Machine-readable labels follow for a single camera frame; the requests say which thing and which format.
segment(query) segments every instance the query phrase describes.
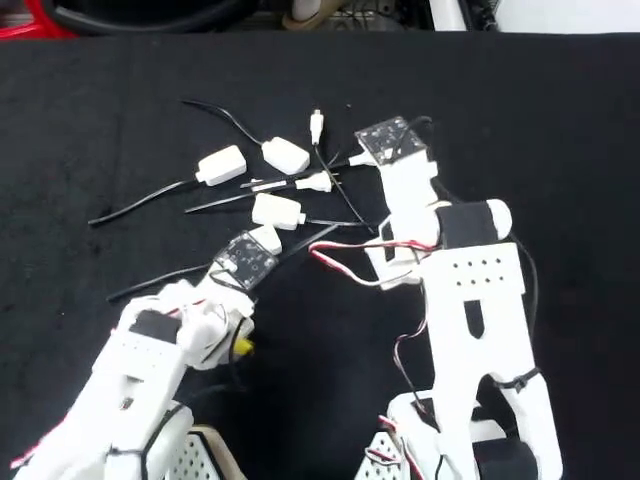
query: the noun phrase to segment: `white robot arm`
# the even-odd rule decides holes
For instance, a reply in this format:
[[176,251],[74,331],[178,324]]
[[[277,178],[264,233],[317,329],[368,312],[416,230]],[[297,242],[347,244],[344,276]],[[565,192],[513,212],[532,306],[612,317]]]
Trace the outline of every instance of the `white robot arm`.
[[273,228],[245,232],[197,285],[180,280],[133,299],[64,420],[18,461],[16,480],[164,478],[193,424],[172,400],[187,367],[215,368],[241,322],[238,338],[250,333],[247,291],[280,250]]
[[[390,211],[370,244],[411,240],[433,250],[366,252],[378,278],[391,279],[382,289],[422,283],[435,381],[431,390],[391,401],[382,417],[389,434],[377,434],[356,478],[409,479],[413,471],[432,480],[558,480],[562,461],[527,331],[517,246],[501,243],[510,211],[500,200],[439,201],[431,185],[437,166],[411,126],[396,117],[356,133],[369,157],[363,163],[378,167]],[[477,418],[485,375],[511,406],[519,439]]]

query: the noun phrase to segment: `white connector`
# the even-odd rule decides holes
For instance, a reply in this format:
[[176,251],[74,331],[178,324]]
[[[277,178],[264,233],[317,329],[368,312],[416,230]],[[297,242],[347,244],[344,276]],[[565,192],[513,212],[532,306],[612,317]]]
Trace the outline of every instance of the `white connector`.
[[253,223],[258,225],[271,225],[283,230],[295,230],[307,218],[301,210],[302,205],[295,200],[259,193],[256,195],[256,203],[251,211],[251,219]]
[[242,152],[236,145],[231,145],[200,160],[196,179],[213,187],[246,171],[247,161]]
[[317,108],[311,114],[309,120],[309,130],[311,131],[311,145],[318,145],[320,143],[320,136],[322,135],[322,127],[324,126],[324,115]]
[[280,237],[278,237],[278,232],[276,232],[273,226],[262,225],[261,227],[249,230],[249,234],[272,255],[282,253],[282,242],[280,241]]
[[286,175],[300,173],[309,166],[309,152],[280,137],[262,144],[265,162]]
[[298,190],[315,190],[316,192],[330,192],[333,184],[327,172],[314,173],[307,178],[296,180]]

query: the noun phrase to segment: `black fabric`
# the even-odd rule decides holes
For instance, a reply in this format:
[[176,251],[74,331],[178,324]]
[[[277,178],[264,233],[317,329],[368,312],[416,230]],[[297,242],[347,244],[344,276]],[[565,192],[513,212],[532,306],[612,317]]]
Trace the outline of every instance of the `black fabric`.
[[[188,178],[199,159],[231,143],[251,175],[274,173],[231,126],[179,103],[189,96],[225,105],[261,137],[304,146],[309,114],[320,107],[327,156],[391,116],[433,117],[443,183],[465,199],[504,199],[536,258],[536,363],[568,476],[633,478],[638,51],[637,36],[444,33],[0,45],[2,464],[76,398],[118,319],[121,305],[107,305],[108,293],[203,263],[250,226],[251,202],[181,214],[226,186],[159,200],[99,230],[86,226]],[[373,169],[341,178],[368,220],[383,218]],[[351,220],[337,195],[292,195],[311,217]],[[372,275],[363,254],[345,260]],[[256,352],[240,369],[249,392],[200,401],[197,420],[221,430],[250,478],[352,477],[376,415],[407,390],[391,351],[420,320],[419,292],[360,287],[302,254],[256,293]],[[414,381],[430,385],[428,341],[402,353]]]

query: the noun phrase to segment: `wire bundle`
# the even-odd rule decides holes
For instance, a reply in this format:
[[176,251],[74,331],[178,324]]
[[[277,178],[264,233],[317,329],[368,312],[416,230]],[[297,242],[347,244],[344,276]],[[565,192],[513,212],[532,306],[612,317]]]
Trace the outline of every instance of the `wire bundle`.
[[346,275],[351,278],[354,282],[363,285],[365,287],[378,287],[380,285],[384,285],[388,282],[393,282],[395,280],[399,280],[401,278],[410,275],[413,272],[413,269],[403,273],[402,275],[395,276],[393,278],[384,278],[379,280],[365,280],[358,275],[356,275],[353,270],[351,270],[346,265],[338,262],[336,259],[330,257],[329,255],[322,253],[320,250],[341,250],[341,249],[365,249],[365,248],[377,248],[377,247],[391,247],[391,248],[410,248],[413,251],[421,251],[430,254],[433,250],[433,247],[420,243],[416,240],[392,240],[388,242],[375,242],[375,243],[360,243],[360,244],[348,244],[348,243],[338,243],[338,242],[315,242],[309,245],[309,253],[316,259],[320,260],[322,263],[327,265],[328,267],[339,271],[340,273]]

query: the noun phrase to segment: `perforated plate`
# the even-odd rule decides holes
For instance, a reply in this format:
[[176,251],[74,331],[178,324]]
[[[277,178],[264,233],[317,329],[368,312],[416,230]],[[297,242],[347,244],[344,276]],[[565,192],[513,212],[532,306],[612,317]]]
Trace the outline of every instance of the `perforated plate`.
[[184,447],[175,452],[164,480],[224,480],[199,435],[189,434]]
[[[378,432],[367,449],[377,450],[391,458],[403,461],[400,451],[386,432]],[[402,463],[383,465],[365,455],[355,480],[405,480],[405,468]]]

